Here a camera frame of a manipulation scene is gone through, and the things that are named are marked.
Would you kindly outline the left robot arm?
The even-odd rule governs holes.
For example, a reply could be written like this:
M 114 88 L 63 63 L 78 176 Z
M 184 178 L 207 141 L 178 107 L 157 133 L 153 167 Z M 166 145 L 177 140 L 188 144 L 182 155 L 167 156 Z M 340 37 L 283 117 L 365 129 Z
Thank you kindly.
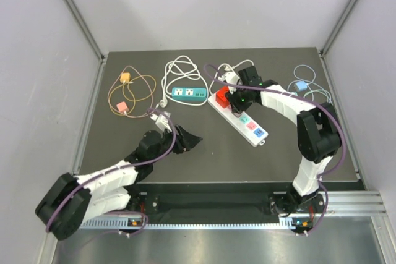
M 152 173 L 154 163 L 170 153 L 189 152 L 202 140 L 180 125 L 174 131 L 150 130 L 137 148 L 118 163 L 91 174 L 59 176 L 35 208 L 35 214 L 46 232 L 62 241 L 97 216 L 113 211 L 134 212 L 140 207 L 135 184 Z

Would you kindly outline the light blue charger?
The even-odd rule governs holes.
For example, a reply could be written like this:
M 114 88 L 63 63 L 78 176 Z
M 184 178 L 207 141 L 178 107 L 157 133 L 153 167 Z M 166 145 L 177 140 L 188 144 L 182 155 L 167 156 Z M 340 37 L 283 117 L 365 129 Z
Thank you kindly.
M 308 89 L 308 85 L 305 81 L 297 81 L 294 83 L 293 88 L 296 92 L 303 92 Z

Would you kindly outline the yellow charger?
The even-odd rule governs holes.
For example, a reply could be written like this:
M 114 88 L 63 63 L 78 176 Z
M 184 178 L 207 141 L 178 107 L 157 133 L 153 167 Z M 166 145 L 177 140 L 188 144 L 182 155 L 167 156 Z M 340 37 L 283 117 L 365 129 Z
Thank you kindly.
M 119 81 L 122 84 L 129 83 L 131 81 L 131 74 L 129 72 L 123 72 L 120 75 Z

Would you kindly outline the white power strip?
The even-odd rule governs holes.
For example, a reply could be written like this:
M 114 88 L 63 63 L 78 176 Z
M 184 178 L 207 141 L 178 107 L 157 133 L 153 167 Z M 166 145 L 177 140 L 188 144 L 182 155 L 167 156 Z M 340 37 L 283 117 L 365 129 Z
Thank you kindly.
M 215 95 L 211 95 L 207 102 L 253 147 L 262 146 L 265 143 L 269 133 L 246 112 L 240 116 L 234 115 L 230 106 L 223 108 L 216 102 Z

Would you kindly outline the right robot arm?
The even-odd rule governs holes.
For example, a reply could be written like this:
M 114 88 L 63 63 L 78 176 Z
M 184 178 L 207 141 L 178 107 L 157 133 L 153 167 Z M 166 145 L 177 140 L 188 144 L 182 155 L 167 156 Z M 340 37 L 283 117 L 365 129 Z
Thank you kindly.
M 330 103 L 316 104 L 288 92 L 273 80 L 263 81 L 254 66 L 222 75 L 227 85 L 225 97 L 231 112 L 242 114 L 252 104 L 270 108 L 289 119 L 297 128 L 302 155 L 298 173 L 286 192 L 288 206 L 302 212 L 319 190 L 319 179 L 343 145 L 340 125 Z

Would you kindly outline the red cube plug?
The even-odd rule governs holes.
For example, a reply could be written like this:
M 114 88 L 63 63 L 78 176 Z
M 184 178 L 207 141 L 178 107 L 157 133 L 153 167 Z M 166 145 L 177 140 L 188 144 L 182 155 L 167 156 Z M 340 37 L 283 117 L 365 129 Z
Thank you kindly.
M 215 101 L 218 103 L 222 108 L 227 108 L 230 105 L 230 102 L 228 101 L 226 94 L 229 92 L 229 89 L 227 86 L 222 87 L 215 93 Z

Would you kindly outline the teal power strip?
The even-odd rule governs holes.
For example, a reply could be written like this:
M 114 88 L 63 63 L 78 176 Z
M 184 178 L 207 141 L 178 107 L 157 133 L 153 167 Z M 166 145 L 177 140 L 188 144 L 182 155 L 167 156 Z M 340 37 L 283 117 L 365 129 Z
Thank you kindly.
M 207 101 L 207 94 L 206 88 L 174 87 L 171 99 L 177 103 L 199 106 Z

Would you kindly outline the salmon pink charger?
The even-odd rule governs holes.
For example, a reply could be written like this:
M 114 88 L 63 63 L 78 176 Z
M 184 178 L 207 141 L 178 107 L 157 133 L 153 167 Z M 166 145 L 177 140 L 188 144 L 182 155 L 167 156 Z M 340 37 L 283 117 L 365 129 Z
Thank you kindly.
M 129 108 L 125 101 L 122 101 L 116 105 L 117 110 L 121 114 L 127 114 L 129 112 Z

